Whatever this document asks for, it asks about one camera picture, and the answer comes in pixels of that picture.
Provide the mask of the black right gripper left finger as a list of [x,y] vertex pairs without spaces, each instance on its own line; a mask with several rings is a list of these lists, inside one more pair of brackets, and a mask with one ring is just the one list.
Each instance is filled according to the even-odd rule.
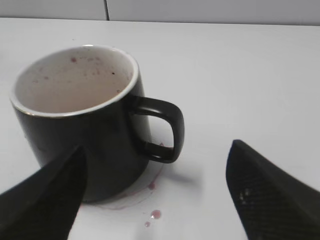
[[0,195],[2,240],[66,240],[87,187],[87,159],[75,147]]

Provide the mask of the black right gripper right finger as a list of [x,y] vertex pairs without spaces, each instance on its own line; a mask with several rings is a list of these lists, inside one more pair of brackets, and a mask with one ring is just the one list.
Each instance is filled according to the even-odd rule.
[[318,240],[320,193],[244,141],[232,142],[226,183],[249,240]]

